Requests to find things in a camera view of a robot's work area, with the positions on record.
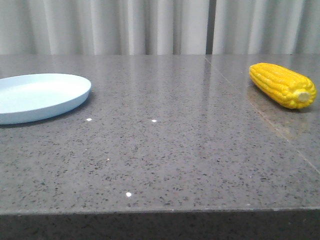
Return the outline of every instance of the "corn cob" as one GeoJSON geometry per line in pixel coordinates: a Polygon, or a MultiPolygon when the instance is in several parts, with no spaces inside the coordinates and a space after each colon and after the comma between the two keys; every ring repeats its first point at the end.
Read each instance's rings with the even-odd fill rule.
{"type": "Polygon", "coordinates": [[[315,84],[306,76],[271,63],[250,66],[252,81],[270,98],[285,108],[302,109],[316,98],[315,84]]]}

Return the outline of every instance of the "speckled countertop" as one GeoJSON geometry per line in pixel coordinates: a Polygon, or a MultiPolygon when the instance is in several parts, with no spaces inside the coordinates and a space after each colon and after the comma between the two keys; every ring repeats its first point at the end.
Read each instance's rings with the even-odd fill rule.
{"type": "Polygon", "coordinates": [[[258,62],[320,86],[320,55],[0,56],[1,78],[92,83],[71,112],[0,126],[0,215],[320,208],[320,98],[280,107],[258,62]]]}

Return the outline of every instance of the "light blue plate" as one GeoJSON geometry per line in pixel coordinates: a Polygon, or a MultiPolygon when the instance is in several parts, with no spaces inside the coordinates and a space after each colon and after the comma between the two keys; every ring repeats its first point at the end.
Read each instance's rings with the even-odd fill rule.
{"type": "Polygon", "coordinates": [[[88,97],[88,79],[60,73],[0,79],[0,124],[21,124],[66,113],[88,97]]]}

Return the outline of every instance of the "yellow corn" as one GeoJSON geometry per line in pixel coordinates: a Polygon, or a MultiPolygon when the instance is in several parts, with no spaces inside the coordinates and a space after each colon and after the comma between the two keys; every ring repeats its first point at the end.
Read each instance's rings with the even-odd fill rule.
{"type": "Polygon", "coordinates": [[[315,84],[306,76],[272,63],[250,66],[252,81],[270,98],[288,109],[302,109],[316,98],[315,84]]]}

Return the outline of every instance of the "white curtain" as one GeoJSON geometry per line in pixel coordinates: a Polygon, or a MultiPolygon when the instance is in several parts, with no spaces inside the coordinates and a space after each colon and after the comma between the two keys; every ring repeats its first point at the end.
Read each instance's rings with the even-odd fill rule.
{"type": "Polygon", "coordinates": [[[320,53],[320,0],[0,0],[0,54],[320,53]]]}
{"type": "Polygon", "coordinates": [[[217,0],[214,54],[320,53],[320,0],[217,0]]]}

